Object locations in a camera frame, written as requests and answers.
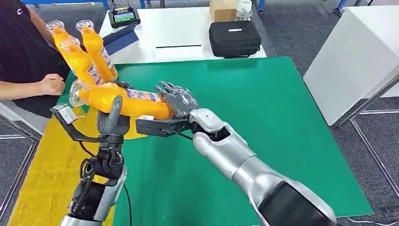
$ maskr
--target person's arm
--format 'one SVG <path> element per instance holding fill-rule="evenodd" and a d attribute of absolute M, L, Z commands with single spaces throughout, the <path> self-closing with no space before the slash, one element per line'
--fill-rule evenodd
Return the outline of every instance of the person's arm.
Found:
<path fill-rule="evenodd" d="M 0 81 L 0 100 L 16 100 L 42 95 L 40 82 L 11 83 Z"/>
<path fill-rule="evenodd" d="M 54 42 L 53 36 L 51 33 L 47 30 L 46 23 L 35 13 L 33 12 L 30 8 L 28 8 L 29 13 L 31 15 L 31 21 L 35 25 L 35 27 L 39 30 L 40 34 L 43 36 L 45 40 L 51 43 L 53 47 L 56 47 L 56 44 Z"/>
<path fill-rule="evenodd" d="M 0 81 L 0 100 L 16 100 L 41 95 L 59 96 L 65 88 L 63 80 L 58 74 L 48 74 L 42 81 L 33 83 Z"/>

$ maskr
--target bottle cap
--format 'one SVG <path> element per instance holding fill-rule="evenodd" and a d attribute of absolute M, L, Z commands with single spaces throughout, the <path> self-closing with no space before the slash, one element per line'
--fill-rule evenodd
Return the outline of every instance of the bottle cap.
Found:
<path fill-rule="evenodd" d="M 47 30 L 52 34 L 60 34 L 65 30 L 63 22 L 59 20 L 52 20 L 46 24 Z"/>
<path fill-rule="evenodd" d="M 88 101 L 89 91 L 87 85 L 81 80 L 75 80 L 71 85 L 69 103 L 73 107 L 82 106 Z"/>
<path fill-rule="evenodd" d="M 76 29 L 78 29 L 82 34 L 87 34 L 94 30 L 94 23 L 90 20 L 81 20 L 77 22 Z"/>
<path fill-rule="evenodd" d="M 61 42 L 61 48 L 69 53 L 76 52 L 80 48 L 80 41 L 77 38 L 69 37 Z"/>

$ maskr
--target orange bottle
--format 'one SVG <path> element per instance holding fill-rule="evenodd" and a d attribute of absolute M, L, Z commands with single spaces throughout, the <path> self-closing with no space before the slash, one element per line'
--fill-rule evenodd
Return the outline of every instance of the orange bottle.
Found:
<path fill-rule="evenodd" d="M 82 33 L 83 44 L 104 81 L 109 82 L 112 79 L 117 79 L 118 72 L 107 50 L 104 48 L 104 40 L 94 31 L 93 22 L 90 20 L 81 20 L 76 24 L 76 29 Z"/>
<path fill-rule="evenodd" d="M 65 51 L 69 66 L 78 79 L 88 86 L 104 83 L 90 56 L 80 48 L 78 39 L 74 37 L 67 38 L 61 42 L 61 48 Z"/>
<path fill-rule="evenodd" d="M 122 96 L 121 115 L 137 118 L 140 115 L 151 115 L 155 119 L 170 119 L 172 112 L 164 99 L 156 94 L 134 89 L 124 89 L 115 83 L 105 83 L 101 86 L 86 86 L 76 80 L 71 86 L 69 101 L 72 106 L 83 104 L 95 107 L 109 113 L 116 96 Z"/>
<path fill-rule="evenodd" d="M 64 49 L 61 48 L 61 42 L 71 37 L 71 35 L 66 32 L 63 22 L 59 20 L 53 20 L 48 22 L 46 24 L 46 27 L 47 30 L 53 35 L 57 49 L 60 51 L 61 55 L 69 65 L 68 54 L 65 52 Z"/>

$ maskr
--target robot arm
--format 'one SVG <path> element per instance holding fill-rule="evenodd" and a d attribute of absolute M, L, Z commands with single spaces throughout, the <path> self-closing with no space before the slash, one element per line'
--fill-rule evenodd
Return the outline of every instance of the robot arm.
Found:
<path fill-rule="evenodd" d="M 336 226 L 333 210 L 314 192 L 298 181 L 276 172 L 258 159 L 247 142 L 211 110 L 199 108 L 188 90 L 171 83 L 161 83 L 156 89 L 171 107 L 172 120 L 136 120 L 138 133 L 169 137 L 191 130 L 193 144 L 230 181 L 234 181 L 248 197 L 263 226 Z M 109 209 L 116 203 L 127 177 L 121 155 L 123 135 L 128 131 L 119 115 L 121 98 L 114 100 L 116 114 L 99 115 L 98 138 L 86 137 L 72 125 L 76 116 L 67 105 L 51 109 L 61 125 L 75 141 L 100 143 L 97 155 L 87 159 L 81 180 L 65 215 L 62 226 L 100 226 Z M 108 182 L 93 182 L 93 176 L 108 178 Z"/>
<path fill-rule="evenodd" d="M 190 129 L 195 149 L 248 197 L 263 226 L 335 226 L 334 211 L 313 191 L 273 170 L 247 142 L 211 110 L 200 108 L 188 90 L 171 83 L 156 87 L 184 119 L 136 120 L 138 133 L 168 137 Z"/>

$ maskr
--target black shirt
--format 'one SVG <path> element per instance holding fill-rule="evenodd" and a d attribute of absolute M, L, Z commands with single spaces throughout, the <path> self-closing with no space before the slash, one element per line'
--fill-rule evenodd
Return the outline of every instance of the black shirt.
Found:
<path fill-rule="evenodd" d="M 0 81 L 38 82 L 51 73 L 66 81 L 69 71 L 61 54 L 48 45 L 31 22 L 28 8 L 20 0 L 0 0 Z M 44 95 L 14 103 L 49 118 L 49 109 L 57 101 L 58 96 Z"/>

